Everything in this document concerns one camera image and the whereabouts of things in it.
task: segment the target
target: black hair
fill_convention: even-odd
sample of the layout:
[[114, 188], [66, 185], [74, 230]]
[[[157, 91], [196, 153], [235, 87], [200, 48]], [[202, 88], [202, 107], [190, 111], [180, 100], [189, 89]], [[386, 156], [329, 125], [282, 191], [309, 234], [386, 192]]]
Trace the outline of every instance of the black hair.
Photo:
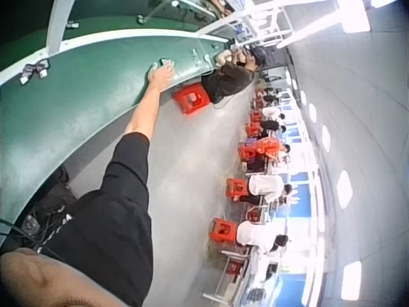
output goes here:
[[277, 251], [280, 248], [283, 248], [285, 245], [287, 245], [288, 242], [288, 236], [287, 235], [277, 235], [274, 240], [274, 245], [271, 248], [270, 252], [272, 251]]
[[284, 192], [288, 195], [293, 191], [293, 186], [291, 184], [284, 184]]
[[267, 52], [264, 47], [257, 46], [249, 50], [254, 59], [256, 60], [257, 66], [262, 66], [266, 63]]
[[284, 247], [287, 245], [288, 242], [288, 236], [287, 235], [278, 235], [275, 237], [275, 245], [278, 245], [280, 247]]

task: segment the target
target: black pants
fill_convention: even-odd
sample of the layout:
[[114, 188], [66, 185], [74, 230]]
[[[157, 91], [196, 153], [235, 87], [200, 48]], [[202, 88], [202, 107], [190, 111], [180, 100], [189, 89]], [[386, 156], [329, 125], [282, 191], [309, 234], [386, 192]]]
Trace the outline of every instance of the black pants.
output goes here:
[[241, 196], [238, 200], [245, 202], [245, 203], [251, 203], [253, 205], [258, 205], [260, 203], [260, 198], [261, 195], [253, 195], [249, 193], [247, 196]]

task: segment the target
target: cable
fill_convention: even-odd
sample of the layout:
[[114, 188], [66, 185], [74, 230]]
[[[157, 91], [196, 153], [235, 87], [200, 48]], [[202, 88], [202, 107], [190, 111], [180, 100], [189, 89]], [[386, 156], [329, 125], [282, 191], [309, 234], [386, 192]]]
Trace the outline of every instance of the cable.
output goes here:
[[[21, 230], [19, 227], [15, 226], [14, 224], [11, 224], [10, 222], [4, 220], [4, 219], [0, 219], [0, 224], [4, 224], [8, 227], [10, 227], [12, 230], [18, 232], [19, 234], [21, 234], [23, 237], [29, 239], [32, 243], [39, 245], [41, 248], [45, 249], [46, 251], [48, 251], [50, 254], [52, 254], [54, 257], [56, 257], [59, 261], [61, 262], [66, 262], [64, 259], [62, 259], [59, 255], [57, 255], [55, 252], [53, 252], [53, 250], [51, 250], [48, 246], [44, 245], [43, 243], [35, 240], [34, 238], [32, 238], [32, 236], [30, 236], [28, 233], [24, 232], [23, 230]], [[5, 234], [5, 233], [0, 233], [0, 235], [4, 235], [5, 237], [8, 236], [12, 236], [12, 234]]]

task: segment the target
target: black sleeve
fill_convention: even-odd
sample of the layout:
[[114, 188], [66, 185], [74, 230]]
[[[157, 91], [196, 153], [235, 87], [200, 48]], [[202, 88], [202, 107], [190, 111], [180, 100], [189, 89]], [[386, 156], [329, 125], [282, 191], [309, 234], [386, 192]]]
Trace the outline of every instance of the black sleeve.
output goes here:
[[101, 191], [113, 198], [124, 198], [148, 209], [148, 151], [146, 136], [134, 132], [125, 134], [115, 147], [114, 154], [102, 179]]
[[232, 78], [235, 79], [244, 79], [244, 78], [248, 78], [250, 79], [250, 72], [241, 66], [238, 66], [236, 64], [233, 64], [232, 62], [226, 61], [226, 64], [224, 64], [221, 68], [222, 73], [225, 75], [228, 75]]

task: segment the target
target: concrete floor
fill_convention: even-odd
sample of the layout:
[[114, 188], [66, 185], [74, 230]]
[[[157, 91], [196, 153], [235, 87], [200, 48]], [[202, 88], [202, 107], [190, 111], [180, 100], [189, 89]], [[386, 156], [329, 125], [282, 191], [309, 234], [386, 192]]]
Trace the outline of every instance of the concrete floor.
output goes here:
[[[238, 169], [236, 148], [253, 93], [249, 86], [191, 118], [182, 115], [170, 92], [162, 94], [149, 155], [154, 277], [144, 307], [212, 305], [201, 292], [214, 290], [223, 259], [209, 246], [207, 233], [225, 208], [230, 216], [224, 184]], [[99, 187], [129, 117], [122, 116], [67, 160], [74, 195]]]

